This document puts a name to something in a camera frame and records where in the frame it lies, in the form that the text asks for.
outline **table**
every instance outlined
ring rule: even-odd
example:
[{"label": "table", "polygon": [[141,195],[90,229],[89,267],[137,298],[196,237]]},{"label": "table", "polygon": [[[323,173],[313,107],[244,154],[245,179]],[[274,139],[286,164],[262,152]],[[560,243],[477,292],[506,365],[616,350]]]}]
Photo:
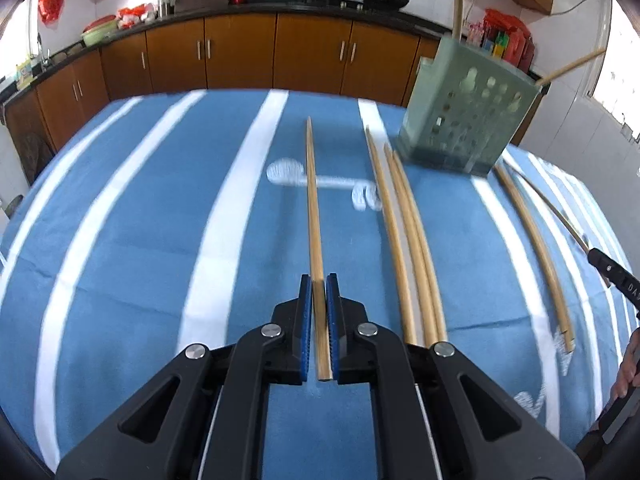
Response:
[{"label": "table", "polygon": [[[305,121],[314,124],[324,271],[400,332],[363,124],[397,135],[404,108],[285,91],[194,91],[109,104],[47,167],[0,250],[0,406],[47,465],[190,342],[235,342],[309,272]],[[523,150],[517,164],[590,244],[628,269],[584,185]],[[407,165],[450,341],[569,446],[609,396],[633,307],[525,194],[576,334],[566,355],[516,212],[487,180]],[[274,386],[264,478],[375,478],[369,393]]]}]

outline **red plastic bag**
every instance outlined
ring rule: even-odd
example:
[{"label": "red plastic bag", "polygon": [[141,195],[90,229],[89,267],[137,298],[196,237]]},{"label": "red plastic bag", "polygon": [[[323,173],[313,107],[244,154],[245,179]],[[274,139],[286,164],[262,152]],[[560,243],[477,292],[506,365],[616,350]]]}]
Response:
[{"label": "red plastic bag", "polygon": [[62,5],[65,0],[38,0],[38,14],[42,23],[50,25],[55,23],[62,12]]},{"label": "red plastic bag", "polygon": [[504,14],[499,10],[487,9],[484,12],[484,22],[490,27],[495,27],[498,30],[509,31],[517,28],[522,31],[525,38],[531,37],[531,33],[529,32],[527,25],[522,23],[515,16]]},{"label": "red plastic bag", "polygon": [[129,9],[129,7],[124,7],[118,11],[118,17],[122,18],[127,16],[128,14],[132,14],[133,16],[142,17],[142,15],[146,12],[146,4],[138,5],[137,7],[133,7],[133,9]]}]

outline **white stripe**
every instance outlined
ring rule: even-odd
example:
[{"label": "white stripe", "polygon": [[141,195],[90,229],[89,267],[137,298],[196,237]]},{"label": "white stripe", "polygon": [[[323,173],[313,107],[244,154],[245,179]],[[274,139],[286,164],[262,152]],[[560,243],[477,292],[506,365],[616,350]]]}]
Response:
[{"label": "white stripe", "polygon": [[[574,190],[574,187],[571,185],[571,183],[569,183],[567,178],[564,176],[564,172],[556,171],[555,175],[556,175],[556,177],[558,177],[559,180],[562,181],[562,183],[564,184],[564,187],[566,188],[566,190],[574,198],[574,201],[575,201],[575,203],[577,203],[578,209],[580,210],[580,212],[582,214],[582,217],[587,221],[587,224],[589,225],[589,228],[596,235],[596,238],[598,239],[598,242],[600,243],[600,247],[606,253],[610,254],[609,248],[607,247],[607,244],[605,243],[604,238],[602,238],[602,236],[600,235],[600,233],[596,229],[596,226],[593,224],[593,220],[591,219],[591,216],[587,213],[587,210],[584,208],[584,205],[582,204],[582,202],[580,200],[580,197],[578,197],[578,195],[576,194],[576,192]],[[604,282],[602,283],[602,286],[603,286],[604,291],[605,291],[605,296],[607,298],[607,303],[609,303],[609,313],[610,313],[610,316],[611,316],[611,327],[613,329],[613,341],[614,341],[614,344],[616,346],[616,354],[618,356],[618,364],[620,364],[622,362],[622,350],[620,348],[620,334],[618,332],[618,315],[616,313],[616,304],[613,301],[613,295],[611,294],[611,291],[609,290],[609,288],[606,285],[604,285]],[[626,309],[625,309],[625,316],[626,316],[627,327],[629,329],[629,336],[631,336],[630,325],[628,324],[629,323],[628,313],[626,312]]]},{"label": "white stripe", "polygon": [[[551,176],[547,173],[546,168],[542,166],[538,158],[532,153],[529,153],[529,160],[533,164],[533,167],[536,168],[536,170],[538,171],[542,179],[549,186],[549,189],[551,189],[551,192],[556,197],[556,200],[558,200],[558,203],[560,204],[560,208],[566,215],[568,221],[571,223],[571,225],[574,226],[574,228],[578,232],[583,233],[584,229],[581,227],[580,222],[578,222],[578,219],[575,216],[573,210],[569,207],[569,204],[564,198],[564,195],[562,194],[562,192],[560,191],[556,183],[553,181],[553,179],[551,179]],[[620,336],[618,335],[618,318],[616,317],[616,307],[614,306],[613,296],[611,295],[611,291],[609,290],[609,287],[605,285],[602,277],[599,274],[598,274],[598,279],[600,280],[600,286],[604,291],[607,304],[609,305],[609,317],[611,318],[611,327],[613,330],[613,341],[616,347],[616,355],[618,356],[618,362],[620,363],[622,362],[622,352],[620,351]]]},{"label": "white stripe", "polygon": [[[505,150],[502,153],[502,156],[507,161],[507,163],[511,164],[521,173],[524,173],[520,165],[515,161],[515,159],[509,152]],[[575,261],[574,254],[572,253],[569,244],[566,241],[566,238],[560,232],[558,224],[556,223],[556,220],[554,220],[554,217],[551,215],[549,208],[538,196],[538,194],[533,191],[529,184],[523,182],[522,187],[527,191],[527,194],[529,195],[531,201],[534,203],[540,213],[540,216],[542,216],[542,219],[548,226],[551,235],[556,241],[556,244],[558,244],[558,248],[560,249],[562,258],[564,258],[566,268],[569,270],[569,274],[571,274],[571,278],[574,282],[576,291],[578,292],[578,297],[580,298],[580,306],[582,307],[584,322],[587,327],[587,337],[589,341],[589,350],[591,357],[591,372],[593,374],[594,416],[598,416],[602,411],[602,370],[600,368],[600,354],[598,353],[598,336],[596,334],[596,325],[593,319],[593,309],[591,307],[591,303],[589,302],[589,295],[584,286],[582,275],[580,274],[580,269],[578,268],[578,264]]]},{"label": "white stripe", "polygon": [[56,434],[56,373],[66,317],[78,280],[116,201],[160,143],[204,94],[205,91],[191,92],[165,112],[94,199],[66,250],[42,319],[36,364],[33,424],[44,462],[52,471],[60,462]]},{"label": "white stripe", "polygon": [[[391,180],[391,173],[389,171],[389,165],[386,163],[386,156],[384,146],[389,143],[389,138],[386,135],[385,123],[383,123],[378,110],[378,105],[375,101],[369,101],[367,99],[358,99],[358,108],[360,109],[360,118],[362,119],[362,127],[366,129],[369,127],[369,133],[373,143],[378,150],[378,158],[380,160],[380,167],[382,168],[383,177],[386,182],[386,187],[389,190],[391,197],[391,209],[396,217],[396,223],[398,224],[398,234],[400,235],[400,250],[402,252],[402,259],[404,260],[404,266],[406,267],[406,273],[408,276],[414,275],[414,263],[411,260],[411,253],[409,252],[409,242],[406,238],[406,232],[404,229],[404,222],[402,222],[402,215],[400,213],[400,205],[398,203],[398,197],[396,196],[396,190],[394,189],[393,181]],[[418,303],[418,289],[415,284],[415,280],[409,280],[409,295],[411,301],[411,310],[414,313],[414,319],[422,319],[422,313],[420,312],[420,304]],[[422,323],[414,323],[415,337],[418,344],[424,345],[424,330],[422,329]]]},{"label": "white stripe", "polygon": [[527,305],[540,359],[542,387],[546,391],[545,427],[557,438],[560,435],[560,392],[556,348],[536,277],[527,260],[524,245],[494,190],[485,179],[472,177],[471,182],[504,239],[513,270],[516,273],[520,290]]},{"label": "white stripe", "polygon": [[[591,209],[591,212],[593,212],[593,216],[596,218],[596,221],[602,228],[602,231],[607,235],[607,240],[609,241],[609,247],[612,247],[613,251],[616,253],[616,261],[621,266],[625,267],[625,269],[628,270],[628,272],[632,272],[631,266],[629,264],[629,260],[626,259],[626,254],[624,253],[622,246],[618,241],[618,238],[615,236],[615,234],[613,234],[611,226],[607,225],[608,224],[607,219],[605,218],[604,213],[600,209],[600,206],[598,206],[595,200],[591,197],[591,194],[589,193],[589,191],[587,190],[587,187],[584,185],[583,182],[575,178],[573,175],[569,175],[569,177],[571,178],[572,182],[575,184],[577,189],[580,191],[581,195],[584,197],[584,201],[589,205],[589,208]],[[629,330],[629,334],[631,334],[632,330],[638,327],[638,318],[635,316],[635,309],[633,309],[631,319],[634,320],[635,326],[632,327],[629,319],[629,314],[628,314],[628,308],[629,308],[628,303],[626,302],[626,298],[624,294],[620,293],[620,296],[622,297],[622,303],[625,306],[626,327]]]},{"label": "white stripe", "polygon": [[[271,90],[249,127],[211,208],[200,241],[175,348],[224,346],[244,231],[289,93]],[[304,138],[304,129],[300,130]]]},{"label": "white stripe", "polygon": [[42,213],[49,199],[58,188],[66,174],[71,170],[73,164],[78,160],[87,148],[97,139],[104,131],[106,131],[113,123],[119,118],[124,117],[129,111],[140,102],[142,97],[134,97],[125,102],[120,108],[112,113],[107,119],[96,126],[90,133],[83,137],[78,143],[71,147],[57,162],[53,162],[54,167],[47,179],[42,183],[42,186],[38,190],[37,195],[33,199],[27,214],[24,216],[18,232],[15,235],[14,241],[9,248],[9,253],[6,259],[6,265],[0,276],[0,308],[2,308],[2,302],[4,301],[4,295],[6,294],[6,287],[9,283],[12,273],[14,272],[15,264],[22,250],[31,228],[36,223],[36,220]]}]

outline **wire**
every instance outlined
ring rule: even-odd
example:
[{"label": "wire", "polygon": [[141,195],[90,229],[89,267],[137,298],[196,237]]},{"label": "wire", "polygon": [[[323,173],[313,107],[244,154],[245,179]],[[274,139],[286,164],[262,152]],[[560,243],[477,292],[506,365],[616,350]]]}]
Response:
[{"label": "wire", "polygon": [[576,7],[581,6],[584,2],[586,2],[587,0],[580,0],[578,3],[576,3],[573,7],[571,7],[570,9],[567,10],[562,10],[561,12],[552,12],[550,14],[550,16],[561,16],[562,14],[566,14],[568,12],[571,12],[572,10],[574,10]]},{"label": "wire", "polygon": [[471,14],[471,9],[474,8],[474,3],[476,2],[476,0],[471,0],[469,2],[469,8],[466,10],[466,14],[465,14],[465,19],[462,21],[462,23],[466,23],[467,20],[469,19],[469,15]]}]

